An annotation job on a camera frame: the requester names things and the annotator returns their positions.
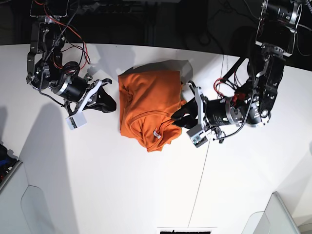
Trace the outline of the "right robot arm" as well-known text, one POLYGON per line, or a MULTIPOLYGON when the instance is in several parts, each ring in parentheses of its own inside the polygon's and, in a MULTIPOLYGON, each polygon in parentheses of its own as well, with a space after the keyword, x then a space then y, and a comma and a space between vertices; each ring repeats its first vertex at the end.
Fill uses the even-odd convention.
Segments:
POLYGON ((77 48, 81 50, 79 61, 62 63, 64 46, 67 42, 66 31, 70 30, 79 39, 77 30, 71 22, 80 7, 78 0, 34 0, 30 7, 30 16, 36 21, 32 24, 30 51, 27 54, 27 77, 30 84, 41 95, 52 99, 45 89, 63 99, 53 102, 64 107, 69 115, 79 111, 97 110, 111 113, 117 109, 114 99, 103 87, 112 80, 92 80, 90 74, 80 77, 81 69, 90 64, 86 44, 77 48))

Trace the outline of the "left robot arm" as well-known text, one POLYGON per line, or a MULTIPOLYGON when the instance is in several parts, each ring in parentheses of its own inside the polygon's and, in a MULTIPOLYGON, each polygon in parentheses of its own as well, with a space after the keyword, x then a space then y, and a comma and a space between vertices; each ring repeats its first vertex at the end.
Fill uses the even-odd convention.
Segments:
POLYGON ((193 99, 172 115, 175 126, 186 128, 192 143, 199 147, 209 140, 222 143, 228 137, 221 127, 234 125, 264 126, 271 118, 286 59, 293 54, 297 27, 308 0, 265 0, 255 37, 248 43, 246 55, 218 78, 213 88, 222 84, 233 89, 227 96, 217 92, 210 100, 194 82, 188 85, 193 99))

